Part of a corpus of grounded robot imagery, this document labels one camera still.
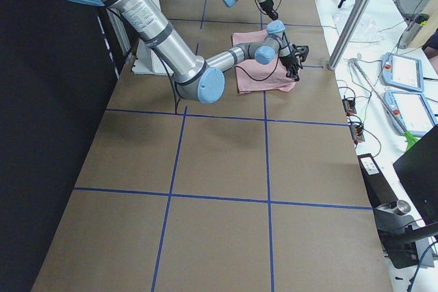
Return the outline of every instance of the white table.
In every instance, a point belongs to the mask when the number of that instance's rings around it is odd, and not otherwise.
[[[320,16],[321,24],[325,26],[324,36],[326,38],[326,43],[330,54],[338,41],[339,35],[336,29],[330,28],[335,26],[335,21],[333,20],[333,15],[337,13],[349,14],[355,0],[346,0],[342,8],[338,9],[337,5],[340,0],[315,0],[318,14]],[[365,14],[374,19],[378,26],[378,30],[383,30],[388,27],[393,27],[397,23],[401,23],[392,29],[382,31],[383,40],[380,42],[364,43],[364,42],[350,42],[346,51],[342,56],[342,60],[337,65],[335,69],[335,74],[337,79],[344,80],[349,88],[352,88],[357,96],[368,96],[368,93],[355,85],[352,82],[350,73],[348,71],[347,59],[351,57],[357,57],[357,53],[362,55],[362,59],[365,61],[374,61],[381,59],[383,54],[387,52],[392,52],[401,33],[406,29],[407,24],[404,23],[402,16],[400,15],[397,7],[392,0],[371,0],[368,7],[365,10]],[[430,65],[426,56],[421,49],[399,49],[398,53],[407,54],[410,57],[418,58],[422,61],[423,73],[425,77],[437,78],[437,73],[434,71],[433,67]],[[381,70],[381,63],[376,62],[373,64],[368,64],[365,62],[360,62],[362,69],[366,72],[367,76],[372,80],[376,81],[378,74]],[[352,76],[354,80],[365,88],[370,89],[363,78],[359,78],[358,75],[353,71]],[[343,81],[338,81],[338,85],[346,85]],[[426,97],[438,99],[438,82],[425,81],[425,95]],[[389,88],[378,81],[376,84],[376,89],[379,92],[384,92],[385,90],[396,90],[396,88]],[[345,89],[339,90],[341,95],[344,95]],[[438,104],[434,102],[429,102],[430,107],[435,114],[438,114]],[[365,108],[367,105],[366,98],[357,99],[357,112],[358,116],[364,119]],[[390,121],[387,119],[385,110],[381,102],[377,97],[373,96],[368,105],[367,116],[365,121],[365,128],[371,131],[377,136],[377,138],[382,143],[382,151],[379,156],[375,158],[377,164],[394,190],[395,194],[399,199],[408,201],[411,205],[409,197],[404,191],[392,164],[396,159],[398,159],[406,149],[406,140],[403,136],[399,136],[394,131],[394,128]],[[376,154],[378,151],[378,142],[369,134],[365,132],[365,142],[360,143],[357,146],[357,154],[371,153]],[[414,219],[421,218],[419,213],[413,207],[410,213]],[[391,276],[391,282],[395,292],[404,292],[409,284],[409,279],[412,277],[415,267],[409,267],[405,269],[396,269],[392,265],[391,261],[387,261],[389,274]],[[396,280],[395,277],[403,278],[403,280]],[[415,280],[415,286],[413,291],[421,292],[436,292],[438,287],[438,261],[435,261],[435,268],[432,269],[421,269],[417,279]]]

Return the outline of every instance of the sticker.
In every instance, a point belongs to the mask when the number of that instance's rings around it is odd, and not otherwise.
[[[142,0],[138,1],[130,10],[124,12],[123,16],[126,17],[137,32],[142,32],[144,28],[157,20],[152,9]]]
[[[378,168],[374,164],[373,160],[370,157],[361,158],[361,162],[367,173],[371,176],[372,174],[378,174]]]

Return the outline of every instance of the table surface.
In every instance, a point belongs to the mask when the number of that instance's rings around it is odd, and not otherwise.
[[[318,13],[320,15],[321,24],[325,26],[324,35],[326,38],[326,43],[328,51],[330,54],[333,52],[335,45],[338,41],[338,32],[336,29],[331,27],[335,26],[334,17],[337,14],[349,14],[353,5],[354,0],[347,0],[341,9],[337,8],[340,0],[315,0],[316,6],[318,8]],[[357,96],[368,96],[368,93],[362,90],[359,86],[352,82],[352,78],[355,82],[369,89],[365,80],[359,78],[355,73],[353,76],[350,75],[348,71],[347,59],[351,57],[357,57],[357,53],[362,54],[362,59],[365,61],[372,62],[377,59],[381,59],[383,54],[388,52],[396,52],[395,46],[398,42],[399,37],[406,29],[407,24],[403,20],[403,17],[397,10],[396,5],[392,0],[370,0],[364,15],[366,18],[372,18],[376,23],[378,30],[383,30],[386,28],[393,27],[394,25],[399,25],[382,31],[381,35],[383,39],[380,42],[350,42],[346,51],[342,56],[342,60],[335,69],[336,77],[339,80],[339,87],[347,85],[352,88]],[[399,49],[399,54],[406,53],[406,56],[414,57],[422,61],[422,68],[425,77],[437,78],[437,73],[430,65],[430,62],[426,58],[425,54],[421,49]],[[360,62],[361,67],[364,69],[366,74],[374,82],[377,81],[376,89],[383,94],[385,90],[398,90],[397,88],[391,88],[383,85],[381,80],[378,80],[378,74],[381,71],[381,63],[367,64],[365,62]],[[438,83],[432,81],[424,82],[425,91],[424,94],[432,99],[438,99]],[[365,109],[367,105],[367,100],[362,98],[362,100],[357,100],[357,111],[358,116],[364,118]],[[438,113],[438,104],[434,102],[429,102],[430,107],[434,113]],[[412,202],[407,196],[405,190],[403,189],[392,164],[403,154],[406,150],[406,140],[404,137],[397,135],[392,127],[392,124],[387,119],[385,110],[381,105],[381,102],[376,96],[371,98],[370,104],[368,105],[368,110],[366,111],[366,121],[365,127],[370,130],[382,143],[382,151],[379,156],[375,158],[377,164],[385,175],[388,183],[391,185],[395,194],[401,200],[407,200],[411,206]],[[365,133],[365,143],[360,143],[357,146],[357,154],[371,153],[376,154],[378,151],[377,141]],[[413,207],[410,213],[414,219],[420,219],[421,216]],[[390,272],[393,288],[395,292],[405,292],[408,280],[412,277],[415,267],[410,267],[406,269],[395,269],[390,261],[387,261],[388,269]],[[404,280],[396,280],[395,277],[404,278]],[[438,262],[435,261],[435,268],[433,269],[422,269],[416,280],[414,291],[422,292],[433,292],[436,291],[436,286],[438,286]]]
[[[161,0],[204,57],[267,21],[253,0]],[[390,291],[314,0],[283,0],[308,44],[289,93],[181,101],[125,66],[33,291]]]

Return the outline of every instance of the pink towel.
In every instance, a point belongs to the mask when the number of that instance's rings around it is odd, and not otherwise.
[[[267,35],[268,32],[266,32],[266,30],[247,33],[237,32],[233,34],[232,41],[233,45],[243,42],[259,42],[265,40]],[[238,64],[238,66],[241,66],[254,79],[260,80],[267,77],[272,70],[274,70],[277,58],[278,55],[267,65],[257,63],[255,59],[247,59]],[[286,68],[282,65],[280,60],[275,72],[265,81],[252,80],[240,68],[235,68],[235,76],[240,94],[260,92],[262,90],[281,90],[283,92],[289,92],[295,86],[295,81],[286,77]]]

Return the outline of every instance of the black monitor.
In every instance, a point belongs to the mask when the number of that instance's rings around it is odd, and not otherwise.
[[[394,169],[426,224],[438,222],[438,126],[405,152]]]

